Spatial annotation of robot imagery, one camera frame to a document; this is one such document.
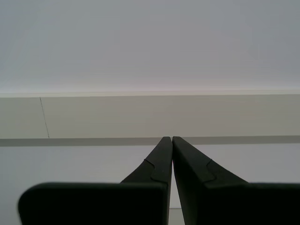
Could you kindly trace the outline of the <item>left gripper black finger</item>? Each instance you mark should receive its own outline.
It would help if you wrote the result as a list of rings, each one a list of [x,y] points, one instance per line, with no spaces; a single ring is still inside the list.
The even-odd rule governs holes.
[[[173,137],[172,145],[185,224],[299,224],[299,184],[249,183],[181,137]]]
[[[41,183],[18,201],[23,225],[166,225],[173,146],[163,137],[120,183]]]

